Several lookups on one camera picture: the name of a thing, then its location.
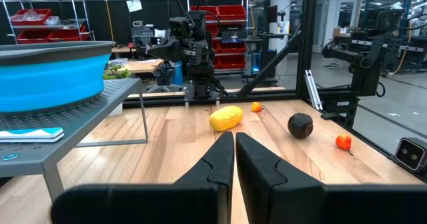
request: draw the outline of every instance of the desk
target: desk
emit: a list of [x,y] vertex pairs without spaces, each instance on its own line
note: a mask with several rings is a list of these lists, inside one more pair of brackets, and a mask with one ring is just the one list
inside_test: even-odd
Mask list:
[[136,52],[136,49],[132,48],[128,48],[128,47],[122,47],[122,48],[118,48],[118,47],[113,47],[111,49],[111,52],[115,54],[115,58],[119,58],[119,54],[120,53],[129,53],[129,52]]
[[151,61],[128,61],[120,70],[127,69],[130,73],[152,73],[158,65],[162,64],[164,60],[154,59]]
[[[0,159],[0,177],[43,174],[49,195],[52,200],[63,192],[63,183],[57,168],[57,163],[75,146],[85,147],[101,145],[119,145],[130,143],[147,143],[147,138],[131,141],[113,141],[80,143],[79,142],[110,112],[114,110],[132,91],[141,93],[141,80],[121,79],[104,81],[104,91],[90,101],[54,113],[32,116],[0,115],[0,129],[38,129],[42,127],[62,127],[64,136],[55,143],[2,143],[2,157],[16,153],[15,159],[5,161]],[[142,120],[145,123],[144,108]]]
[[[422,184],[338,124],[323,120],[319,112],[303,101],[264,101],[265,109],[259,113],[251,112],[251,103],[232,105],[244,110],[244,118],[230,131],[246,132],[324,183]],[[65,187],[83,183],[173,183],[222,134],[209,126],[209,115],[216,109],[215,105],[147,108],[148,144],[73,149],[58,163]],[[304,140],[294,139],[288,133],[288,119],[297,112],[307,113],[314,121],[313,133]],[[106,118],[88,138],[138,138],[141,118],[141,109],[125,109],[120,116]],[[335,138],[341,133],[352,136],[354,156],[335,146]],[[4,223],[47,222],[51,203],[42,177],[13,178],[0,192],[0,216]],[[248,223],[236,167],[232,208],[233,224]]]

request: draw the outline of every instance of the yellow fruit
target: yellow fruit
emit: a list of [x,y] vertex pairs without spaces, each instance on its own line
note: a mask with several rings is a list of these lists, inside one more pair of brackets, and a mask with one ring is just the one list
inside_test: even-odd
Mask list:
[[240,123],[243,119],[243,110],[240,107],[223,107],[213,112],[209,117],[209,124],[215,131],[225,131]]

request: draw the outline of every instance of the white paper sign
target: white paper sign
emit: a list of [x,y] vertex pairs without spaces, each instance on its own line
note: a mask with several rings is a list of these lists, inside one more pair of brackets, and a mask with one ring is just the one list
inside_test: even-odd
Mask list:
[[140,0],[130,0],[126,1],[127,8],[129,12],[142,10],[141,1]]

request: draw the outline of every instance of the potted plant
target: potted plant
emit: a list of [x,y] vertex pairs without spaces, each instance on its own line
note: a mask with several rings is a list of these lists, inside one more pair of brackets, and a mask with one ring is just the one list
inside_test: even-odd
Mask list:
[[[120,70],[120,66],[113,65],[104,71],[104,80],[125,79],[131,76],[131,73],[125,69]],[[120,115],[123,111],[123,103],[120,103],[108,116]]]

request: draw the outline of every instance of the metal table leg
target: metal table leg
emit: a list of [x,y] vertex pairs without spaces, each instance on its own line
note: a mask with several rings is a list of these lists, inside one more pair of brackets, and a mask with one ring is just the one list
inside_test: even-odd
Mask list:
[[142,85],[139,85],[139,102],[141,103],[142,121],[144,123],[145,142],[148,142],[147,121],[145,120],[144,100],[142,98]]
[[141,144],[148,142],[148,128],[147,121],[145,120],[145,110],[144,103],[142,98],[142,84],[139,82],[138,85],[138,93],[139,93],[139,101],[141,102],[141,112],[142,112],[142,121],[144,124],[145,131],[145,139],[137,139],[137,140],[124,140],[124,141],[97,141],[97,142],[88,142],[88,143],[79,143],[76,147],[99,147],[99,146],[108,146],[108,145],[129,145],[129,144]]
[[59,175],[58,167],[55,165],[50,170],[43,174],[45,178],[47,190],[51,196],[51,200],[54,201],[57,196],[64,192],[62,186],[61,176]]

